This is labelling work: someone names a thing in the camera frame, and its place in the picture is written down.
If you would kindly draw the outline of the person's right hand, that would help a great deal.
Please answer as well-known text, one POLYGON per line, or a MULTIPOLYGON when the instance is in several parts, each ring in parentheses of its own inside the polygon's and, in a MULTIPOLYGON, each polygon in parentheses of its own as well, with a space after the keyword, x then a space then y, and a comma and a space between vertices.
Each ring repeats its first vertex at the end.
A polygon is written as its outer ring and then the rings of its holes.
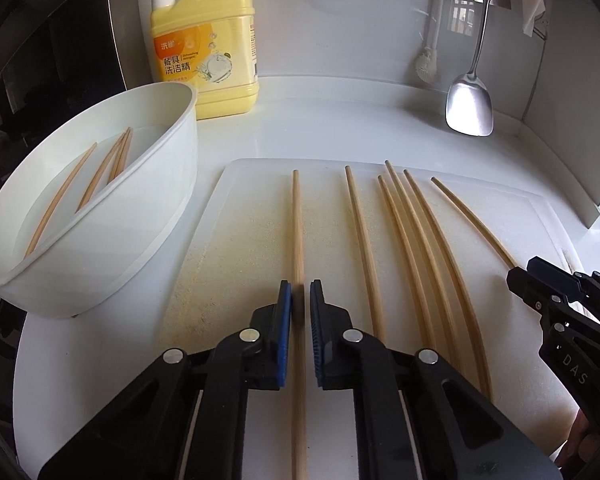
POLYGON ((562 468, 573 456, 578 456, 585 463, 592 460, 600 448, 600 435, 593 434, 591 425, 585 414, 579 410, 573 421, 566 443, 562 446, 554 463, 562 468))

